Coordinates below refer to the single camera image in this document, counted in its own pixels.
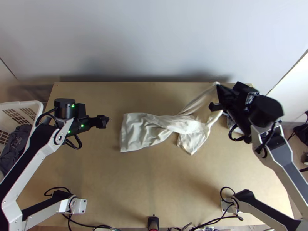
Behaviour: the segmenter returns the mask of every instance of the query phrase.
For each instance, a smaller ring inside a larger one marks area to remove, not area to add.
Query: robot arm
[[[30,178],[46,156],[54,153],[67,142],[67,137],[88,131],[91,127],[106,128],[108,117],[99,115],[90,118],[85,114],[84,104],[75,104],[72,99],[56,99],[55,108],[42,114],[29,138],[29,148],[21,155],[0,183],[0,230],[26,231],[56,213],[82,214],[87,200],[61,190],[52,197],[27,209],[20,210],[16,200]],[[57,126],[49,120],[38,124],[43,116],[51,116]]]
[[[276,120],[283,116],[281,105],[274,99],[243,83],[229,89],[218,85],[218,104],[211,103],[212,111],[224,110],[243,131],[238,141],[252,143],[253,152],[267,167],[273,169],[288,194],[301,212],[303,219],[294,220],[258,201],[247,189],[229,198],[232,210],[251,213],[276,231],[308,230],[308,185],[293,162],[292,150]]]

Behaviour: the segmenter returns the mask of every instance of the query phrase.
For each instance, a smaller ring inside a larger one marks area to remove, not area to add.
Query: cardboard table surface
[[[176,115],[211,85],[56,82],[47,110],[53,108],[55,98],[73,98],[85,103],[90,117],[106,115],[111,120],[106,129],[92,128],[80,134],[82,149],[64,145],[46,157],[18,204],[22,209],[32,206],[46,200],[43,193],[47,189],[64,186],[88,200],[86,212],[72,217],[84,224],[143,228],[148,216],[155,214],[161,227],[183,227],[190,221],[196,226],[222,215],[219,191],[229,186],[236,192],[249,189],[258,200],[292,217],[288,195],[278,177],[261,164],[251,144],[229,139],[224,116],[193,156],[177,147],[177,134],[152,147],[119,152],[124,113]],[[244,221],[224,219],[218,225],[263,224],[251,214],[240,215]],[[56,214],[41,225],[67,226],[67,220]]]

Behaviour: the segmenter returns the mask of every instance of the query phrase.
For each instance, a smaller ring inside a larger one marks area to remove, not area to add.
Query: white laundry basket
[[[33,133],[34,121],[42,114],[43,104],[39,101],[8,102],[0,104],[0,154],[8,142],[9,135],[16,127],[31,124]]]

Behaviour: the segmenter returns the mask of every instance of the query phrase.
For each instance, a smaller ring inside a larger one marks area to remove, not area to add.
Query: white panel
[[[305,0],[2,0],[0,54],[20,79],[212,73],[267,93],[307,48],[306,9]]]
[[[308,110],[308,54],[275,86],[268,97],[278,100],[284,109],[283,121],[305,122]]]

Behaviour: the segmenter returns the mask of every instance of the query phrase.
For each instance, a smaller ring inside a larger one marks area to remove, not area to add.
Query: white fabric
[[[218,101],[217,84],[220,83],[213,83],[175,116],[124,114],[120,132],[120,151],[135,151],[159,144],[172,132],[176,132],[179,133],[178,147],[193,155],[204,144],[210,134],[211,126],[222,114],[222,111],[210,112],[208,109],[211,101]]]

